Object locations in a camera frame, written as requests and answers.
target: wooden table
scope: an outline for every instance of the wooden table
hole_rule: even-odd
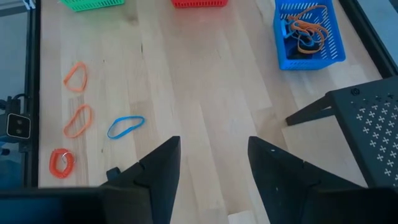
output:
[[[329,90],[380,79],[337,1],[335,11],[346,61],[316,72],[283,72],[272,0],[200,9],[128,0],[79,13],[43,0],[40,186],[99,185],[108,169],[128,168],[173,135],[182,138],[182,165],[172,223],[228,223],[228,215],[239,212],[229,216],[231,223],[268,222],[249,167],[249,136],[366,185],[335,118],[293,127],[284,122]],[[84,94],[62,84],[77,61],[89,70]],[[78,80],[79,74],[71,84]],[[94,122],[81,137],[67,139],[62,129],[83,103],[94,109]],[[112,122],[131,114],[145,116],[146,124],[110,141]],[[59,147],[77,157],[65,180],[48,168]]]

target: green plastic basket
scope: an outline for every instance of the green plastic basket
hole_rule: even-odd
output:
[[[124,0],[61,0],[75,12],[123,4]]]

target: orange rubber band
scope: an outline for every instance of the orange rubber band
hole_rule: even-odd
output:
[[[81,111],[83,111],[85,108],[88,108],[89,111],[89,115],[88,115],[88,120],[86,122],[86,124],[76,133],[76,134],[68,134],[68,129],[69,127],[75,122],[75,120],[77,119],[77,116],[79,115],[79,113]],[[68,137],[68,138],[76,138],[79,135],[81,135],[88,127],[90,127],[91,123],[92,123],[92,117],[93,117],[93,110],[91,109],[90,106],[88,106],[87,104],[84,105],[80,105],[79,108],[76,110],[76,113],[73,115],[73,117],[70,119],[70,121],[68,122],[67,125],[65,125],[65,127],[63,128],[63,134]]]
[[[59,156],[67,158],[67,166],[63,171],[57,169],[57,161]],[[51,153],[49,169],[50,173],[59,179],[67,178],[73,170],[75,157],[68,149],[56,149]]]
[[[300,47],[300,41],[298,41],[297,42],[298,51],[303,53],[303,54],[315,54],[315,53],[319,52],[323,48],[323,46],[325,44],[325,41],[327,40],[327,38],[329,36],[328,30],[321,26],[323,21],[318,23],[318,24],[312,24],[310,22],[305,22],[305,21],[299,20],[299,18],[302,15],[304,15],[305,13],[307,13],[307,12],[313,10],[313,9],[316,9],[316,8],[325,8],[325,9],[327,9],[326,6],[322,6],[322,5],[312,6],[312,7],[307,8],[306,10],[302,11],[297,16],[289,16],[288,17],[289,20],[293,20],[294,21],[290,25],[290,28],[292,30],[298,30],[300,32],[308,34],[309,36],[314,36],[314,34],[316,33],[320,37],[320,40],[314,41],[315,43],[320,43],[319,48],[316,49],[316,50],[304,50],[304,49],[302,49]]]
[[[68,82],[71,79],[71,77],[75,74],[75,72],[79,69],[79,67],[81,67],[83,69],[83,83],[81,84],[80,88],[72,88],[68,86]],[[63,84],[66,86],[66,88],[68,88],[68,90],[70,91],[74,91],[77,93],[81,93],[85,90],[86,88],[86,84],[87,84],[87,69],[86,69],[86,65],[83,62],[78,62],[76,63],[75,66],[73,66],[68,75],[65,77],[65,79],[63,80]]]

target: red plastic basket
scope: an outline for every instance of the red plastic basket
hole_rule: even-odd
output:
[[[172,0],[175,7],[211,7],[225,6],[228,0]]]

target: wooden tabletop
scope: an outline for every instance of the wooden tabletop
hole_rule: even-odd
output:
[[[182,161],[172,223],[268,222],[249,167],[249,136],[366,185],[334,117],[292,127],[284,122],[329,90],[380,79],[338,1],[335,11],[347,59],[316,72],[283,72],[272,0],[198,9],[128,0],[79,13],[43,0],[40,186],[100,185],[108,169],[128,168],[175,135],[182,138]],[[62,80],[79,61],[88,83],[84,93],[73,93]],[[80,81],[78,72],[71,85]],[[93,124],[68,139],[62,129],[83,103],[94,111]],[[142,115],[146,123],[109,140],[110,125],[127,115]],[[76,154],[75,170],[64,180],[49,172],[51,152],[60,147]],[[233,213],[243,216],[228,217]]]

